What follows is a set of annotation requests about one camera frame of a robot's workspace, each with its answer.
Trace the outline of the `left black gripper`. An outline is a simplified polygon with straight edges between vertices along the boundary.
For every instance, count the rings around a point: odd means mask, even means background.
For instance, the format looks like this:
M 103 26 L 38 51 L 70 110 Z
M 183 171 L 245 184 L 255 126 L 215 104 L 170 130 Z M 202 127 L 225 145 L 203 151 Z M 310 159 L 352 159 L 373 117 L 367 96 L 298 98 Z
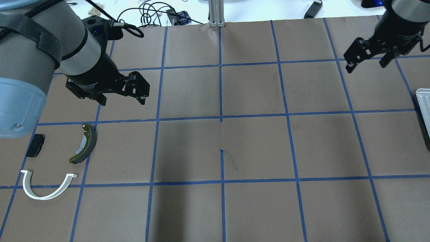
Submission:
M 101 106 L 106 106 L 106 96 L 103 93 L 117 93 L 135 98 L 145 105 L 149 97 L 150 84 L 138 71 L 124 76 L 106 52 L 90 70 L 80 75 L 66 75 L 66 88 L 77 98 L 93 95 L 93 100 Z

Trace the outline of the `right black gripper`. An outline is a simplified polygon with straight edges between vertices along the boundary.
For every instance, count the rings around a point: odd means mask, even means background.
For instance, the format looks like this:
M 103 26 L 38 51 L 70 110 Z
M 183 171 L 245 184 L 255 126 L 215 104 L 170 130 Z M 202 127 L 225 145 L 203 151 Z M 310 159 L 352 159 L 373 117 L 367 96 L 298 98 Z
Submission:
M 387 10 L 375 26 L 372 37 L 368 40 L 356 38 L 344 53 L 347 72 L 351 74 L 359 63 L 378 54 L 384 54 L 380 59 L 380 66 L 386 68 L 392 60 L 409 54 L 417 43 L 422 42 L 428 23 L 428 14 L 420 16 L 415 12 L 406 16 Z

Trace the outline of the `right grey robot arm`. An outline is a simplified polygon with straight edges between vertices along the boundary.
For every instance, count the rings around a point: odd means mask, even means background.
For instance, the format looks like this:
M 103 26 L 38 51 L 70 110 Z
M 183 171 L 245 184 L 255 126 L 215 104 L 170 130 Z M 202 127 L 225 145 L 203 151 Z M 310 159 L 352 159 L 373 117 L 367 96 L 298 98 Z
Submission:
M 367 40 L 356 38 L 346 50 L 346 71 L 350 74 L 359 63 L 383 54 L 379 64 L 385 68 L 400 55 L 407 55 L 419 44 L 423 46 L 425 26 L 430 20 L 428 0 L 383 0 L 385 13 L 375 26 L 374 34 Z

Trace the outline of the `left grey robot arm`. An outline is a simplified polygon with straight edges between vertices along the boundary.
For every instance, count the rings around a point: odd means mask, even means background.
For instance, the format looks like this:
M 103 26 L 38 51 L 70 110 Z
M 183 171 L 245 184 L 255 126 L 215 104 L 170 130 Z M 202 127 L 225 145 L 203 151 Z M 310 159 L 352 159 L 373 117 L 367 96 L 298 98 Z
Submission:
M 120 74 L 106 53 L 123 30 L 143 38 L 136 26 L 109 17 L 85 19 L 64 0 L 1 1 L 1 138 L 29 135 L 46 105 L 56 70 L 79 99 L 106 105 L 106 93 L 145 104 L 149 83 L 138 72 Z

